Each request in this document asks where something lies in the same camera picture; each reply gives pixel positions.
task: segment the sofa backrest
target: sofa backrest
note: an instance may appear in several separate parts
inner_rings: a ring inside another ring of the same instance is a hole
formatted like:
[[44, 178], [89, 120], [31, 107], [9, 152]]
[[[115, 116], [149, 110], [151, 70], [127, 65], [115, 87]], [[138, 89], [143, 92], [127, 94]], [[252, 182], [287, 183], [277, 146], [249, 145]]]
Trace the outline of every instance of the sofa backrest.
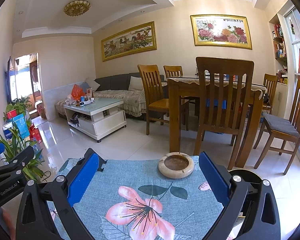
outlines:
[[[100, 84], [97, 91], [104, 90], [128, 90], [131, 77], [141, 77], [139, 72], [120, 74], [103, 78], [96, 78], [95, 82]], [[160, 75], [161, 81], [164, 81], [164, 75]]]

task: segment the crystal ceiling lamp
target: crystal ceiling lamp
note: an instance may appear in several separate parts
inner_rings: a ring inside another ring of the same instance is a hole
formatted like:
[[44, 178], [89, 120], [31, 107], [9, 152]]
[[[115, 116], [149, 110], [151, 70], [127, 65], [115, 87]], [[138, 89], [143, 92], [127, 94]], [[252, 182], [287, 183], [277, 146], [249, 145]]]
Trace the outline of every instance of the crystal ceiling lamp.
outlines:
[[85, 0], [74, 0], [68, 3], [63, 11], [69, 16], [79, 16], [90, 9], [91, 4]]

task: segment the white pillow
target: white pillow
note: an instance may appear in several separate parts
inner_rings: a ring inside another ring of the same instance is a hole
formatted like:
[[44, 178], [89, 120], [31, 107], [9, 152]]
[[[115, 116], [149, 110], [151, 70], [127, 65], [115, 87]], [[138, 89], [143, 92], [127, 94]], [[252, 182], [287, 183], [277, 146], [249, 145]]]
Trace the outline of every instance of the white pillow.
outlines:
[[85, 81], [92, 88], [92, 91], [96, 91], [100, 87], [100, 84], [95, 82], [95, 80], [90, 77], [87, 78]]
[[143, 84], [141, 78], [136, 78], [136, 77], [130, 78], [129, 91], [134, 91], [134, 90], [143, 90]]

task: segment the pillow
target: pillow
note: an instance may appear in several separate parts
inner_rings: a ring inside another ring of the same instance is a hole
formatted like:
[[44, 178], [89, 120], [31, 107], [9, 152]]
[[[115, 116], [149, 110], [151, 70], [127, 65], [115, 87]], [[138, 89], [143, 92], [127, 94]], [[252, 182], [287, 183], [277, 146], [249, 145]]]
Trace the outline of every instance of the pillow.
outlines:
[[83, 82], [79, 87], [82, 88], [82, 91], [83, 91], [84, 93], [87, 92], [87, 88], [90, 88], [90, 86], [88, 85], [87, 82]]
[[95, 82], [95, 80], [92, 79], [92, 78], [90, 78], [90, 77], [87, 78], [85, 82], [88, 83], [89, 87], [92, 88], [93, 92], [96, 91], [100, 87], [100, 84], [98, 84], [97, 82]]
[[134, 91], [134, 90], [143, 90], [143, 84], [141, 78], [136, 78], [136, 77], [130, 78], [129, 91]]

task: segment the blue gripper pad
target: blue gripper pad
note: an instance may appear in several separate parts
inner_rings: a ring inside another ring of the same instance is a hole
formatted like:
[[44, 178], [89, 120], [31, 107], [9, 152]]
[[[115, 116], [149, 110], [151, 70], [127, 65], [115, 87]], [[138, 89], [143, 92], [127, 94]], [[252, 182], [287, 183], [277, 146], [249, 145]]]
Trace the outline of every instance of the blue gripper pad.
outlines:
[[227, 206], [230, 201], [229, 186], [205, 152], [202, 152], [199, 155], [199, 167], [209, 183], [217, 201], [222, 203], [224, 207]]
[[69, 186], [68, 201], [72, 207], [80, 202], [99, 167], [99, 156], [93, 153]]

